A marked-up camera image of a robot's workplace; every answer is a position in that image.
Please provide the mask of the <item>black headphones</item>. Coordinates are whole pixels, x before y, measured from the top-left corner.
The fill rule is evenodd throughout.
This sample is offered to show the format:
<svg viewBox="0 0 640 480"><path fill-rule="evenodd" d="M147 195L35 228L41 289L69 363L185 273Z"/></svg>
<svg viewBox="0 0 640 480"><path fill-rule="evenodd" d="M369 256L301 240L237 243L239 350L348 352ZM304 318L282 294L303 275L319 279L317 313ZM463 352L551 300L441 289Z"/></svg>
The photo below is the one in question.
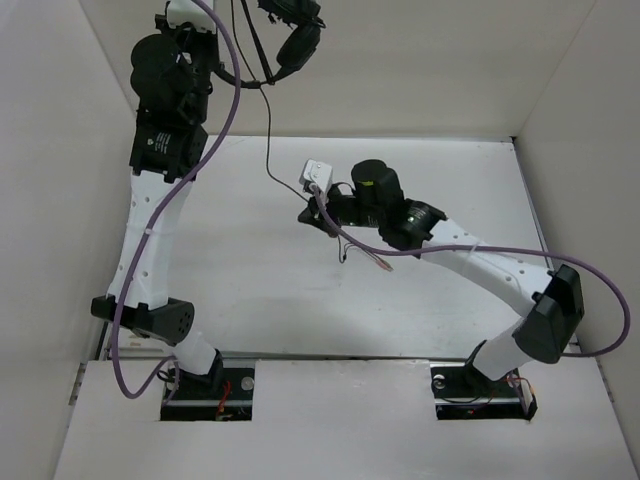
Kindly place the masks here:
<svg viewBox="0 0 640 480"><path fill-rule="evenodd" d="M292 32L276 55L279 69L274 73L252 20L248 2L241 1L243 15L264 75L263 80L240 80L240 86L248 90L258 90L264 85L275 85L300 71L316 52L321 32L326 27L325 22L320 18L321 6L317 1L260 0L257 5L259 9L267 13L271 24L281 22L291 28Z"/></svg>

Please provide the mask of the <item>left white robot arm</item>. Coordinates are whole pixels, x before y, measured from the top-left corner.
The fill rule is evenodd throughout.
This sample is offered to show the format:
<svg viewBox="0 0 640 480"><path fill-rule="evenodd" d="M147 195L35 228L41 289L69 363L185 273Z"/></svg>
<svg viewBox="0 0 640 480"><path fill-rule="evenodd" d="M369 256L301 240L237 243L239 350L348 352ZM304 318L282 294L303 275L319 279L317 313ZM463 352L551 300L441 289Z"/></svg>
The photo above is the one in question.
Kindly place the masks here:
<svg viewBox="0 0 640 480"><path fill-rule="evenodd" d="M189 173L206 145L203 123L213 91L217 37L159 19L157 33L134 46L130 83L138 96L129 165L131 201L118 268L93 316L169 347L201 396L223 387L222 358L193 327L195 307L170 297L173 237L192 186Z"/></svg>

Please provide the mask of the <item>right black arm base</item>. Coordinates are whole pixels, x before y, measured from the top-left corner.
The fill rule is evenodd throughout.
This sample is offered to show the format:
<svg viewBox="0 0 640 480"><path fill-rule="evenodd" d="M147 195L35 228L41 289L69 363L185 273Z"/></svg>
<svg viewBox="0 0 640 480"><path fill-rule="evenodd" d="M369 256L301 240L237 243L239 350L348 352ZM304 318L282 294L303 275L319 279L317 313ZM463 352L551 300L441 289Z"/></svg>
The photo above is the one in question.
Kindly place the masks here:
<svg viewBox="0 0 640 480"><path fill-rule="evenodd" d="M461 363L435 363L430 366L430 376L440 421L531 421L538 411L533 387L518 369L492 381L473 378Z"/></svg>

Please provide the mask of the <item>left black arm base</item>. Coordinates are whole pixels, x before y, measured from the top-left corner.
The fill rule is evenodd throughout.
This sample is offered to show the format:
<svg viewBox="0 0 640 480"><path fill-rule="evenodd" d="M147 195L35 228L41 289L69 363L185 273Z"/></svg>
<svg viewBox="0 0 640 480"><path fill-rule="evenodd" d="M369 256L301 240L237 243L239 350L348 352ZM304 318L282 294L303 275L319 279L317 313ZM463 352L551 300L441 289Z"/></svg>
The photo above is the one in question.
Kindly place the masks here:
<svg viewBox="0 0 640 480"><path fill-rule="evenodd" d="M160 420L164 422L244 422L253 416L255 387L254 366L224 368L219 386L208 386L193 375L181 372L176 393L173 393L174 370L160 372L164 383L164 404Z"/></svg>

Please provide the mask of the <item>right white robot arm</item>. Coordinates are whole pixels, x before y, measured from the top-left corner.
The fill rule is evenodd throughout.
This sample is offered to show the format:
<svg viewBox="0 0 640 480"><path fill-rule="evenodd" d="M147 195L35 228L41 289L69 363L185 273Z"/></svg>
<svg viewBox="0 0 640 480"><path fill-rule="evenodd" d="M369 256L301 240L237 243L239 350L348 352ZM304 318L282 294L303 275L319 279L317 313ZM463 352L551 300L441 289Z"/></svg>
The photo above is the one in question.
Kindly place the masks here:
<svg viewBox="0 0 640 480"><path fill-rule="evenodd" d="M330 165L308 160L299 182L309 193L301 223L331 236L349 227L378 232L393 256L411 256L448 269L493 294L518 316L482 341L463 369L465 386L487 393L499 380L537 361L556 364L584 315L581 278L569 265L555 270L496 251L442 210L405 197L397 173L372 159L351 170L353 187L341 192Z"/></svg>

